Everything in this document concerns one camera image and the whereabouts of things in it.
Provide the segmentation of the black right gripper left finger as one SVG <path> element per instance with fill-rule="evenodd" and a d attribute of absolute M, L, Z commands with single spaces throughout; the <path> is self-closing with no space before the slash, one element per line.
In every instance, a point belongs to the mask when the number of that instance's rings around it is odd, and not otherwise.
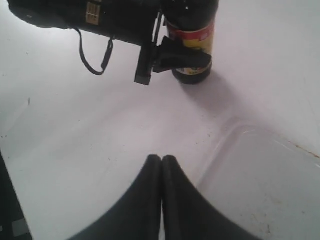
<path fill-rule="evenodd" d="M 126 193 L 72 240 L 158 240 L 162 208 L 162 161 L 149 155 Z"/>

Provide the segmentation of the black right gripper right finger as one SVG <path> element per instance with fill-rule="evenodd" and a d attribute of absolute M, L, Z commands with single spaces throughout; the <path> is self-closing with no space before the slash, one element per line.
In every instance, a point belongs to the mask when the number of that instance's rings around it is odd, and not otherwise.
<path fill-rule="evenodd" d="M 162 203 L 166 240 L 258 239 L 215 209 L 172 155 L 162 159 Z"/>

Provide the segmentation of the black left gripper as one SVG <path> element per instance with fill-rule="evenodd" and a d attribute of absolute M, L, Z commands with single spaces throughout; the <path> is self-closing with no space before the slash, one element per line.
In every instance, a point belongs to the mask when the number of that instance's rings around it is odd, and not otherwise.
<path fill-rule="evenodd" d="M 182 68 L 205 68 L 212 60 L 210 54 L 165 36 L 161 45 L 156 47 L 153 63 L 156 45 L 153 34 L 160 10 L 159 0 L 112 1 L 114 38 L 141 47 L 134 77 L 137 84 L 149 84 L 152 71 L 162 73 Z"/>

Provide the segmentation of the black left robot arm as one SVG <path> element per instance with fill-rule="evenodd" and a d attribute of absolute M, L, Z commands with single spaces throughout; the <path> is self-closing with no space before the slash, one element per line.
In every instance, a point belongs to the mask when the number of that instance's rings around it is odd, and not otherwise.
<path fill-rule="evenodd" d="M 134 81 L 149 85 L 152 73 L 179 68 L 205 67 L 211 56 L 164 37 L 157 44 L 163 14 L 157 0 L 10 0 L 9 10 L 22 21 L 39 28 L 74 29 L 109 38 L 101 70 L 95 70 L 79 55 L 94 75 L 104 74 L 114 40 L 141 47 Z"/>

